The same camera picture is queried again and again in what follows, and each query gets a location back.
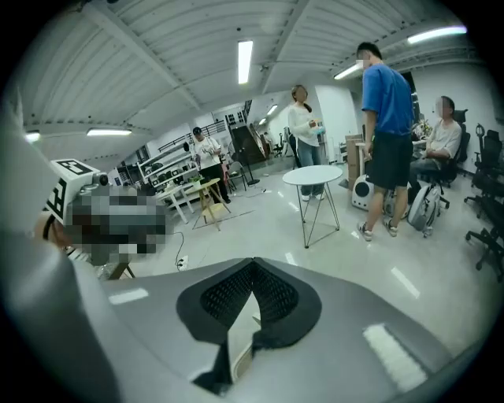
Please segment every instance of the black shorts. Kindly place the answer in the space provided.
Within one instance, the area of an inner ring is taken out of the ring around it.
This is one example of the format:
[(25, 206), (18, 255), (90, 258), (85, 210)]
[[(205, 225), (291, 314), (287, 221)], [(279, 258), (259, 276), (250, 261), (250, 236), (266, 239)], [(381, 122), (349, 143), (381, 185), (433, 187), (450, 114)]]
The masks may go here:
[(413, 144), (410, 135), (375, 133), (371, 149), (369, 182), (390, 190), (406, 187), (410, 177), (412, 155)]

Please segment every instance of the wall outlet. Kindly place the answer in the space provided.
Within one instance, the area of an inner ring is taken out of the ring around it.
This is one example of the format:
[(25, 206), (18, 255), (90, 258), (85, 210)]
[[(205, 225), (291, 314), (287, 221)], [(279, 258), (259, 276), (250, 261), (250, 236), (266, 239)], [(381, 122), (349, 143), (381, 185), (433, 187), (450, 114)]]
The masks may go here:
[(181, 257), (177, 262), (176, 262), (176, 268), (179, 272), (184, 272), (187, 270), (187, 267), (189, 265), (189, 256), (186, 255), (184, 257)]

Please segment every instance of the white sneaker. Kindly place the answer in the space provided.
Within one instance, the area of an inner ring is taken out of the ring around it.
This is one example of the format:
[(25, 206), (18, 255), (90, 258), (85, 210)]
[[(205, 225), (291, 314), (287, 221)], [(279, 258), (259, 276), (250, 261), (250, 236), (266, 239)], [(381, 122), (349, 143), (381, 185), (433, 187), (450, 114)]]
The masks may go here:
[(386, 227), (388, 233), (391, 236), (396, 237), (397, 236), (397, 227), (392, 227), (391, 222), (392, 222), (392, 220), (390, 218), (384, 217), (384, 226)]
[(357, 223), (357, 229), (367, 242), (371, 241), (372, 232), (365, 229), (365, 223)]

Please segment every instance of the ponytail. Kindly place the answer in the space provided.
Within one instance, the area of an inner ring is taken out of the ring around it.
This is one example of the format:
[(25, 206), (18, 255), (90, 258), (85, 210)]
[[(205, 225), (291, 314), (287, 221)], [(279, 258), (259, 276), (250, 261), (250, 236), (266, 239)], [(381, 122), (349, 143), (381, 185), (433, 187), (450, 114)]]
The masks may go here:
[[(291, 95), (292, 95), (292, 99), (294, 99), (295, 101), (298, 101), (295, 97), (295, 94), (296, 94), (296, 91), (298, 90), (298, 88), (302, 88), (303, 90), (305, 90), (306, 92), (306, 95), (308, 95), (308, 91), (306, 90), (306, 88), (301, 85), (301, 84), (298, 84), (298, 85), (294, 85), (294, 87), (292, 88), (292, 91), (291, 91)], [(306, 103), (303, 103), (303, 106), (306, 108), (306, 110), (310, 113), (312, 113), (312, 107)]]

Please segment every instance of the sitting man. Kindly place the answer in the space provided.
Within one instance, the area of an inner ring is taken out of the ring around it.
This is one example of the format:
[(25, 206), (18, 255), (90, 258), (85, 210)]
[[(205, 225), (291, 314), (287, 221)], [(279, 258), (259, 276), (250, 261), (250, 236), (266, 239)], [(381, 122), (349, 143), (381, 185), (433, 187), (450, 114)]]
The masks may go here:
[(436, 103), (438, 114), (441, 119), (435, 124), (431, 135), (427, 139), (425, 155), (413, 161), (409, 166), (409, 202), (413, 202), (421, 189), (418, 183), (418, 175), (432, 171), (439, 171), (444, 161), (455, 157), (460, 146), (462, 129), (453, 119), (455, 104), (445, 96)]

